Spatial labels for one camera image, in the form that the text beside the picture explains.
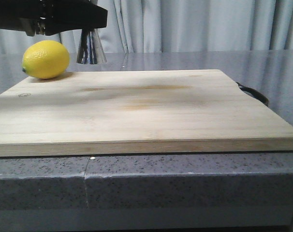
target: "gray countertop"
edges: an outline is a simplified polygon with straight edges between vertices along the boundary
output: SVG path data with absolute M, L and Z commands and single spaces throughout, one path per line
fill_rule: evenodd
M 263 93 L 269 107 L 293 125 L 293 50 L 106 56 L 106 64 L 81 65 L 71 54 L 68 71 L 220 69 Z M 21 59 L 0 55 L 0 94 L 26 77 Z M 279 206 L 288 214 L 279 223 L 289 223 L 293 152 L 0 159 L 0 212 Z M 0 231 L 26 230 L 9 228 L 3 217 Z

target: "white curtain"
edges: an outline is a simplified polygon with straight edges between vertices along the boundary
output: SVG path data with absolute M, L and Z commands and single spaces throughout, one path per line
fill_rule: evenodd
M 108 10 L 99 29 L 106 53 L 293 49 L 293 0 L 98 0 Z M 23 53 L 53 39 L 70 52 L 80 30 L 28 37 L 0 30 L 0 54 Z

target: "cutting board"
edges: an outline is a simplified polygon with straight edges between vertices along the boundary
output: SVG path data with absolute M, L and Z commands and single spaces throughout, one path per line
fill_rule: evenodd
M 0 95 L 0 157 L 293 150 L 293 127 L 220 70 L 68 72 Z

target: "bamboo cutting board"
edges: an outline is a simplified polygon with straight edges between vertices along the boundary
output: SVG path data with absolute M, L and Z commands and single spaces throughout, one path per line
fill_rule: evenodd
M 293 150 L 293 127 L 220 70 L 28 77 L 0 95 L 0 157 Z

